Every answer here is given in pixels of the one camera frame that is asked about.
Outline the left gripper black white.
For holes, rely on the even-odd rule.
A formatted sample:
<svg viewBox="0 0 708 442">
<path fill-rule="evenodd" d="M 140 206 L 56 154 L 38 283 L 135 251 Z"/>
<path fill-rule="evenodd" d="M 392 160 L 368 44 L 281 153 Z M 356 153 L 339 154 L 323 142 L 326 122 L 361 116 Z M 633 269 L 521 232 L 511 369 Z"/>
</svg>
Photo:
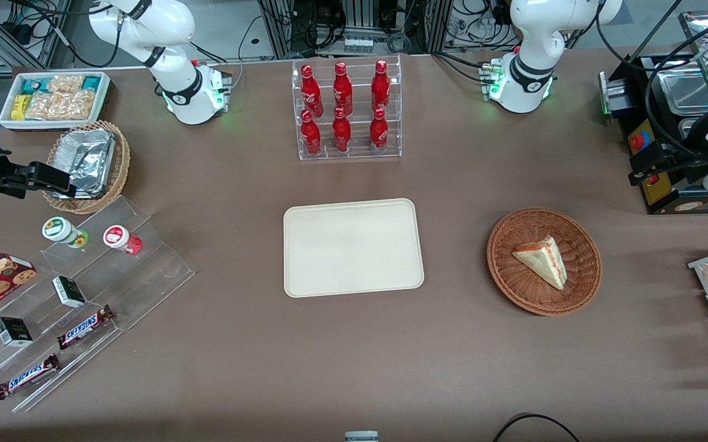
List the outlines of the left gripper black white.
<svg viewBox="0 0 708 442">
<path fill-rule="evenodd" d="M 631 173 L 628 174 L 629 184 L 632 187 L 637 187 L 645 182 L 646 179 L 654 176 L 656 171 L 658 173 L 673 173 L 673 171 L 679 169 L 699 167 L 708 163 L 707 160 L 695 159 L 689 154 L 680 154 L 680 161 L 678 158 L 679 153 L 671 153 L 669 162 L 662 163 L 662 165 L 656 167 L 657 163 L 660 162 L 660 143 L 652 142 L 643 146 L 631 157 Z M 708 192 L 708 174 L 702 179 L 702 187 Z"/>
</svg>

